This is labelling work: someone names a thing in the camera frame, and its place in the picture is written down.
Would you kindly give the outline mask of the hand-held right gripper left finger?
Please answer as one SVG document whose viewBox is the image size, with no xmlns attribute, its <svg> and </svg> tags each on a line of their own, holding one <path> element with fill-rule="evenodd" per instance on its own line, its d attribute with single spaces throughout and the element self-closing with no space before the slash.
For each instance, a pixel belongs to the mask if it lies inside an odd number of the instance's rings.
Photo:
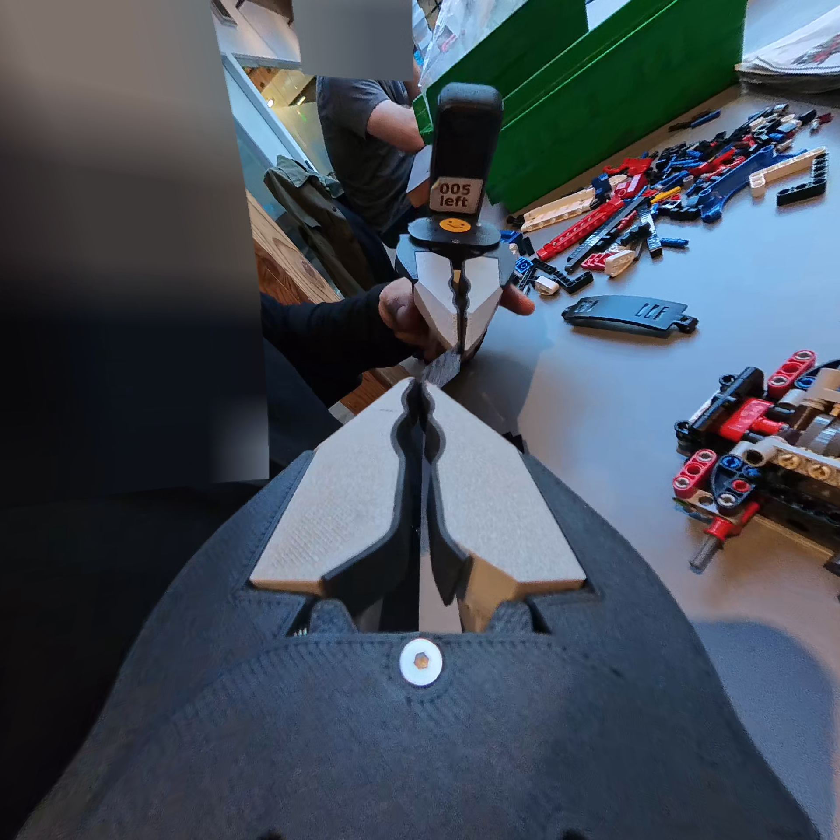
<svg viewBox="0 0 840 840">
<path fill-rule="evenodd" d="M 413 504 L 406 443 L 414 426 L 406 378 L 311 455 L 251 584 L 279 592 L 388 592 L 407 561 Z"/>
</svg>

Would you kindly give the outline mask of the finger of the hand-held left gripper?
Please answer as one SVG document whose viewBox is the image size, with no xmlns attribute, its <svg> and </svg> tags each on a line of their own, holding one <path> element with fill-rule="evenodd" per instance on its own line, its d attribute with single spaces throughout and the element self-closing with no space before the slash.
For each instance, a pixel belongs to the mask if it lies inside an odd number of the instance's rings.
<svg viewBox="0 0 840 840">
<path fill-rule="evenodd" d="M 415 305 L 444 349 L 455 349 L 459 344 L 459 309 L 452 264 L 435 253 L 415 253 L 415 259 Z"/>
<path fill-rule="evenodd" d="M 466 282 L 464 349 L 474 349 L 496 313 L 502 294 L 499 260 L 477 256 L 465 260 L 460 279 Z"/>
</svg>

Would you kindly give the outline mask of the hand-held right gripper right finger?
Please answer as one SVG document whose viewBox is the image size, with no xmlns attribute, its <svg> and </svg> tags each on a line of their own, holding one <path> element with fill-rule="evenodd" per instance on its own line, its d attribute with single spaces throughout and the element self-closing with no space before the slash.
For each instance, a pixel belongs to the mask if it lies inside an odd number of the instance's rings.
<svg viewBox="0 0 840 840">
<path fill-rule="evenodd" d="M 444 604 L 482 632 L 501 603 L 586 575 L 523 454 L 440 388 L 422 387 L 430 562 Z"/>
</svg>

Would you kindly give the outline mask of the person's left forearm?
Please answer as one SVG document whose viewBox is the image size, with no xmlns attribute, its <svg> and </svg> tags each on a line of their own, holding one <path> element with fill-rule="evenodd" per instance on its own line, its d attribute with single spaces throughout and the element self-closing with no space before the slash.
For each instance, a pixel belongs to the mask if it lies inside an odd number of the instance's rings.
<svg viewBox="0 0 840 840">
<path fill-rule="evenodd" d="M 283 304 L 260 293 L 262 333 L 326 407 L 361 383 L 363 373 L 394 366 L 417 351 L 379 313 L 381 283 L 335 302 Z"/>
</svg>

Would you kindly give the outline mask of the grey desk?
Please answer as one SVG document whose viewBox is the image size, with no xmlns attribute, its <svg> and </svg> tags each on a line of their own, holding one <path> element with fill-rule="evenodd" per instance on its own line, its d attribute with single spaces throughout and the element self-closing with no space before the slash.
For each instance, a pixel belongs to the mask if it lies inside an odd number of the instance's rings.
<svg viewBox="0 0 840 840">
<path fill-rule="evenodd" d="M 685 250 L 647 255 L 584 294 L 686 304 L 695 333 L 647 338 L 566 324 L 572 299 L 537 301 L 529 318 L 503 311 L 476 360 L 448 393 L 529 451 L 606 518 L 666 583 L 695 624 L 745 727 L 824 838 L 838 838 L 838 578 L 820 551 L 752 522 L 703 574 L 689 559 L 701 523 L 678 510 L 674 425 L 718 378 L 775 370 L 793 350 L 838 357 L 838 93 L 795 101 L 731 89 L 700 105 L 722 109 L 709 129 L 657 130 L 630 154 L 738 126 L 765 104 L 832 111 L 812 137 L 830 155 L 824 197 L 778 208 L 775 191 L 732 198 L 722 220 L 660 223 Z"/>
</svg>

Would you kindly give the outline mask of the person's left hand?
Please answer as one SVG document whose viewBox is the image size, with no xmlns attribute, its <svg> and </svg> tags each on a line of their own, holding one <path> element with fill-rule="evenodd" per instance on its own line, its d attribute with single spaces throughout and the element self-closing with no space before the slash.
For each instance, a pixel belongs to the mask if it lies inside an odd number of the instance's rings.
<svg viewBox="0 0 840 840">
<path fill-rule="evenodd" d="M 523 317 L 532 315 L 536 309 L 534 301 L 514 286 L 503 290 L 499 306 Z M 394 335 L 422 353 L 425 362 L 432 362 L 445 352 L 415 305 L 410 279 L 399 277 L 385 286 L 379 298 L 379 313 Z"/>
</svg>

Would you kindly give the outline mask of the clear plastic bags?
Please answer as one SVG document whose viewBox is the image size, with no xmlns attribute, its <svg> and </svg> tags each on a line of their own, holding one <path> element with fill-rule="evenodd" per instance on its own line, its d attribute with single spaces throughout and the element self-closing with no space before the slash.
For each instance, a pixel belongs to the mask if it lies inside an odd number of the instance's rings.
<svg viewBox="0 0 840 840">
<path fill-rule="evenodd" d="M 440 2 L 432 41 L 424 54 L 420 89 L 425 91 L 441 79 L 524 4 L 524 1 Z"/>
</svg>

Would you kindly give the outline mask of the pile of toy building pieces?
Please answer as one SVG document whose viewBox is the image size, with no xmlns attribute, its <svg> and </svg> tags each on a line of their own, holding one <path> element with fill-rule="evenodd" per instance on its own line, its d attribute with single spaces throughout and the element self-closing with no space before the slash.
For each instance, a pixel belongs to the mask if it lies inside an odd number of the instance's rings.
<svg viewBox="0 0 840 840">
<path fill-rule="evenodd" d="M 774 104 L 709 139 L 626 156 L 588 187 L 509 216 L 501 237 L 517 257 L 518 288 L 542 297 L 574 293 L 597 272 L 618 277 L 644 250 L 656 259 L 664 249 L 688 249 L 687 239 L 667 237 L 658 225 L 718 224 L 741 194 L 758 203 L 773 193 L 778 209 L 823 199 L 829 152 L 802 143 L 835 120 L 837 111 Z"/>
</svg>

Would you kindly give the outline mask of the green plastic bin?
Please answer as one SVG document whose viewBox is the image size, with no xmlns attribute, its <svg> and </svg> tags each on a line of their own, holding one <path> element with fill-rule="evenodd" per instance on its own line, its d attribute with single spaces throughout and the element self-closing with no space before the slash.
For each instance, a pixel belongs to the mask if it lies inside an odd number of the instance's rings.
<svg viewBox="0 0 840 840">
<path fill-rule="evenodd" d="M 503 124 L 486 191 L 517 210 L 736 80 L 746 1 L 632 1 L 589 28 L 583 1 L 525 2 L 414 101 L 432 139 L 449 82 L 492 86 Z"/>
</svg>

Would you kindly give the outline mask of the black toy car panel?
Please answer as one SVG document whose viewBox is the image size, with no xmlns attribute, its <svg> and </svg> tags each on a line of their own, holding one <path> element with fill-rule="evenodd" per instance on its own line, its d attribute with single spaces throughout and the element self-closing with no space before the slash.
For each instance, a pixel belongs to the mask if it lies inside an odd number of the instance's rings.
<svg viewBox="0 0 840 840">
<path fill-rule="evenodd" d="M 573 327 L 602 329 L 665 339 L 692 334 L 698 319 L 686 313 L 686 304 L 653 297 L 606 295 L 584 297 L 562 312 Z"/>
</svg>

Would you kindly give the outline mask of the olive jacket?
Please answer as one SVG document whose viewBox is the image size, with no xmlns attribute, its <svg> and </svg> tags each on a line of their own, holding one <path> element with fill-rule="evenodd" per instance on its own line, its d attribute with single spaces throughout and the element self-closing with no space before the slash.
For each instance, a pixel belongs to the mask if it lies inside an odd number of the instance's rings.
<svg viewBox="0 0 840 840">
<path fill-rule="evenodd" d="M 331 183 L 284 155 L 264 175 L 266 188 L 287 211 L 333 284 L 350 297 L 375 282 L 361 244 L 330 191 Z"/>
</svg>

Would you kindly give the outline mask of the wooden beam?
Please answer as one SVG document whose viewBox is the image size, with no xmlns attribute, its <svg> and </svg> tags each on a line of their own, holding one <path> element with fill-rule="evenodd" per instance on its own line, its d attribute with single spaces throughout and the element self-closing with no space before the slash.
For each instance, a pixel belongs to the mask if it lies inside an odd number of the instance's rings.
<svg viewBox="0 0 840 840">
<path fill-rule="evenodd" d="M 252 194 L 248 191 L 245 194 L 260 291 L 286 305 L 339 301 L 341 296 L 312 267 Z"/>
</svg>

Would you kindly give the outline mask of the partly built toy car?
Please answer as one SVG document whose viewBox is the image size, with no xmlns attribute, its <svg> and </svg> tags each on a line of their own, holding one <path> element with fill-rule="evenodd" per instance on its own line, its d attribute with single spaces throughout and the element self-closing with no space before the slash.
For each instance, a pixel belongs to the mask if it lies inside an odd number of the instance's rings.
<svg viewBox="0 0 840 840">
<path fill-rule="evenodd" d="M 725 374 L 675 437 L 684 464 L 674 501 L 705 525 L 695 573 L 764 520 L 826 551 L 824 569 L 839 575 L 838 359 L 798 350 L 771 374 Z"/>
</svg>

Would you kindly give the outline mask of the toy car instruction booklet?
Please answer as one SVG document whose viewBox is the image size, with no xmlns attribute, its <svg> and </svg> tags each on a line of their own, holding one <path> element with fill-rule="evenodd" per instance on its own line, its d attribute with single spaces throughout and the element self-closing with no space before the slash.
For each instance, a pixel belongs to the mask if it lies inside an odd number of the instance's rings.
<svg viewBox="0 0 840 840">
<path fill-rule="evenodd" d="M 734 67 L 753 85 L 801 92 L 839 89 L 839 6 L 742 58 Z"/>
</svg>

